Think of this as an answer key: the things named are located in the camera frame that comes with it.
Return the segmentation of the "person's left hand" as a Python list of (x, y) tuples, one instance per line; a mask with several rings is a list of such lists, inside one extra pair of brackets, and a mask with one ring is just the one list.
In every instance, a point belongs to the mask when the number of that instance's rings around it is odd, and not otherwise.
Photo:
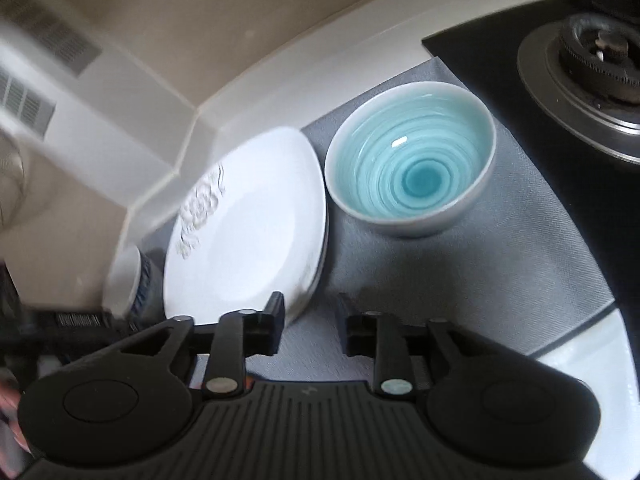
[(1, 417), (9, 425), (16, 443), (22, 450), (30, 454), (32, 451), (30, 450), (23, 431), (21, 430), (17, 416), (18, 404), (20, 404), (22, 393), (17, 380), (6, 368), (2, 368), (1, 370), (0, 389)]

